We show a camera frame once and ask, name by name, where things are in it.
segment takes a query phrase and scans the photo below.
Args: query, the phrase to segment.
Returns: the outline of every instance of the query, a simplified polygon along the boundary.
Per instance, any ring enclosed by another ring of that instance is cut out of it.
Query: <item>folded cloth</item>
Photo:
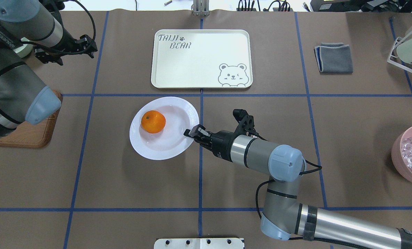
[[[350,46],[343,43],[321,43],[315,47],[318,70],[321,73],[353,73]]]

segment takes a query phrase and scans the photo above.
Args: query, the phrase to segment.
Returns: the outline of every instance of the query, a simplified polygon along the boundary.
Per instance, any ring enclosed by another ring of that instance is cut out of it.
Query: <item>black cable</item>
[[[303,3],[303,8],[304,8],[305,10],[307,10],[307,11],[310,12],[310,9],[309,9],[309,7],[307,6],[306,2]]]
[[[269,7],[266,9],[263,9],[263,11],[269,11],[270,9],[271,9],[271,6],[274,4],[274,3],[278,3],[278,9],[280,9],[281,8],[281,3],[280,2],[282,2],[282,1],[280,1],[280,0],[275,0],[275,1],[273,1],[273,2],[271,2],[271,4],[269,5]]]
[[[290,11],[290,4],[286,0],[275,0],[271,2],[268,8],[264,8],[263,11],[269,11],[274,3],[278,3],[278,11],[286,11],[286,8],[288,8],[287,11]]]
[[[260,217],[260,219],[261,219],[261,213],[260,213],[260,208],[258,207],[258,192],[260,191],[260,188],[263,185],[268,184],[268,183],[273,183],[273,182],[274,182],[274,179],[261,183],[260,185],[258,185],[257,191],[255,192],[255,206],[257,207],[257,213],[258,213],[258,216]]]
[[[54,9],[54,17],[57,19],[57,21],[62,25],[63,27],[63,20],[62,20],[62,15],[60,14],[59,9],[57,8],[57,4],[54,0],[49,0],[49,4],[53,7]]]
[[[83,10],[86,12],[86,14],[88,14],[89,18],[91,19],[92,28],[93,28],[93,30],[94,30],[94,35],[92,36],[92,41],[91,41],[91,43],[89,43],[89,45],[88,45],[88,47],[87,47],[86,49],[83,49],[83,50],[80,51],[80,52],[70,53],[70,52],[64,52],[64,51],[60,51],[60,50],[57,50],[57,49],[53,49],[53,48],[44,46],[44,45],[42,45],[42,44],[34,43],[34,42],[32,42],[32,41],[28,41],[28,42],[27,42],[27,41],[22,41],[21,43],[22,43],[22,44],[35,45],[35,46],[38,46],[38,47],[40,47],[41,49],[45,50],[46,52],[51,52],[51,53],[61,54],[61,55],[82,55],[82,54],[84,54],[86,51],[88,51],[88,49],[89,49],[89,48],[92,46],[92,44],[94,44],[94,42],[95,42],[95,22],[94,22],[94,19],[92,18],[92,16],[91,16],[91,14],[89,13],[89,11],[85,8],[85,6],[83,6],[80,2],[78,2],[77,0],[69,0],[69,1],[73,1],[73,2],[77,3],[78,5],[80,5],[80,7],[83,8]]]
[[[305,160],[305,161],[306,161],[306,163],[308,163],[308,164],[316,167],[316,169],[312,169],[312,170],[307,170],[307,171],[300,172],[300,175],[305,175],[305,174],[309,174],[309,173],[314,173],[314,172],[317,172],[317,171],[319,171],[319,170],[321,170],[321,169],[323,168],[323,167],[321,167],[320,165],[316,165],[316,164],[313,164],[313,163],[309,162],[308,160]]]
[[[303,237],[289,238],[289,240],[302,240],[302,239],[303,239]],[[345,241],[340,241],[340,240],[332,240],[332,239],[325,239],[325,238],[313,238],[313,240],[326,242],[326,243],[330,243],[330,244],[341,245],[341,246],[348,246],[348,247],[358,248],[358,249],[371,249],[369,247],[360,246],[360,245],[357,245],[357,244],[353,244],[353,243],[349,243],[349,242],[345,242]]]
[[[267,141],[266,139],[264,139],[262,136],[257,135],[257,137],[259,137],[261,140]]]

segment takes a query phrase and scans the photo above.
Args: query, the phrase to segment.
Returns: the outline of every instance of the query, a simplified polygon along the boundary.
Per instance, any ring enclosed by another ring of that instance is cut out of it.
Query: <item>white mounting plate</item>
[[[243,238],[158,239],[154,249],[244,249]]]
[[[154,38],[151,82],[157,88],[249,87],[249,34],[244,30],[159,30]]]

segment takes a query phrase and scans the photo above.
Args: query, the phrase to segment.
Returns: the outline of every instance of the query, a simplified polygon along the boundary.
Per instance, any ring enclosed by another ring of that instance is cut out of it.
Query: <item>white rack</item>
[[[411,27],[410,31],[406,34],[406,36],[404,36],[403,38],[401,38],[401,37],[396,38],[396,40],[395,40],[395,42],[394,42],[394,44],[393,44],[393,46],[392,46],[391,52],[389,53],[389,57],[387,57],[387,62],[388,62],[388,63],[391,63],[392,65],[395,65],[395,66],[397,66],[397,67],[399,67],[399,68],[402,68],[402,69],[404,69],[404,70],[406,70],[406,71],[408,71],[408,72],[410,72],[410,73],[412,73],[412,69],[411,69],[411,68],[408,68],[407,66],[403,65],[402,62],[401,62],[401,63],[398,63],[398,62],[397,62],[396,59],[398,58],[398,56],[397,56],[396,53],[394,52],[395,49],[396,49],[400,44],[402,44],[404,41],[407,40],[408,37],[410,37],[410,35],[412,35],[412,27]]]

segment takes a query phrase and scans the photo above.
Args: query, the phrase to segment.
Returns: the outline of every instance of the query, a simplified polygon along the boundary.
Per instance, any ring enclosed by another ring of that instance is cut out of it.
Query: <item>pink bowl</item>
[[[412,127],[407,129],[403,134],[401,134],[395,141],[392,147],[392,162],[394,163],[395,168],[398,172],[407,180],[412,182],[412,169],[407,167],[402,158],[401,146],[403,145],[403,140],[406,138],[412,137]]]

